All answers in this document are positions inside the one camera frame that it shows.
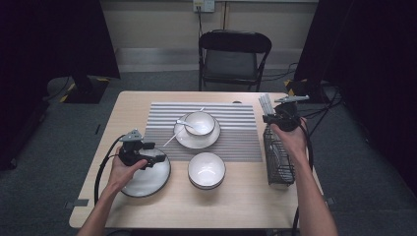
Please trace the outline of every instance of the baseboard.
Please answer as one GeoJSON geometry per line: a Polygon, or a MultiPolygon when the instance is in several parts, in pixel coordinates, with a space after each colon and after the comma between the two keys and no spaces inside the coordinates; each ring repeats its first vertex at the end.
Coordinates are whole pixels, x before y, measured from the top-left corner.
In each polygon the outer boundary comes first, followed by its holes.
{"type": "MultiPolygon", "coordinates": [[[[266,69],[287,69],[291,63],[298,62],[301,52],[301,48],[274,49],[266,69]]],[[[199,70],[197,48],[117,48],[115,55],[120,72],[199,70]]]]}

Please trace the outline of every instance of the folding chair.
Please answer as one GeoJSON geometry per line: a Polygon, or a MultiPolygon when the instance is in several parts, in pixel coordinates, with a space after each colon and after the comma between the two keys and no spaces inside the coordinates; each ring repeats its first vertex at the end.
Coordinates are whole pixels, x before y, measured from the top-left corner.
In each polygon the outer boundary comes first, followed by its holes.
{"type": "Polygon", "coordinates": [[[199,90],[202,83],[257,86],[259,91],[272,43],[258,32],[217,29],[199,40],[199,90]],[[258,55],[262,56],[258,64],[258,55]]]}

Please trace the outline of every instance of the hand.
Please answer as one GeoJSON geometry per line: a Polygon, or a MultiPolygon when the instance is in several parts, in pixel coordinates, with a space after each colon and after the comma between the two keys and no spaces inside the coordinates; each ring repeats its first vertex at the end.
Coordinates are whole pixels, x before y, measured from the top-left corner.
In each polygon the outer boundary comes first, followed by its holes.
{"type": "Polygon", "coordinates": [[[118,191],[128,184],[138,169],[148,163],[145,159],[142,159],[132,166],[126,166],[119,158],[119,151],[120,147],[117,148],[116,155],[113,158],[113,166],[107,183],[107,186],[114,186],[118,191]]]}
{"type": "MultiPolygon", "coordinates": [[[[301,118],[301,125],[306,129],[306,119],[301,118]]],[[[271,124],[270,128],[279,136],[282,140],[282,144],[285,150],[293,161],[304,162],[306,161],[306,136],[300,127],[297,127],[291,132],[284,132],[279,129],[275,124],[271,124]]]]}

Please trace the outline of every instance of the black curtain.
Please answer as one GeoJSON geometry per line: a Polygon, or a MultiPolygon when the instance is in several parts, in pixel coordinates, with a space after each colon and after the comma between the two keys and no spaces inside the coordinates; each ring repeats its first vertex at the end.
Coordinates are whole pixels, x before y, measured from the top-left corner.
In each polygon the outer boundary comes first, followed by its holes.
{"type": "Polygon", "coordinates": [[[51,79],[120,75],[98,0],[1,1],[0,35],[1,165],[51,79]]]}
{"type": "Polygon", "coordinates": [[[321,0],[297,77],[340,87],[373,147],[417,194],[417,2],[321,0]]]}

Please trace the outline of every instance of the chair backrest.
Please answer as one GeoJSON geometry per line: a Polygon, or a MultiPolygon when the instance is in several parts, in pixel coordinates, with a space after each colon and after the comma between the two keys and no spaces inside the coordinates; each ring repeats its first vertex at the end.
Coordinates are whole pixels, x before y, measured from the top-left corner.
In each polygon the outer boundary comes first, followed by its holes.
{"type": "Polygon", "coordinates": [[[216,29],[200,37],[199,48],[269,54],[272,43],[269,38],[258,32],[216,29]]]}

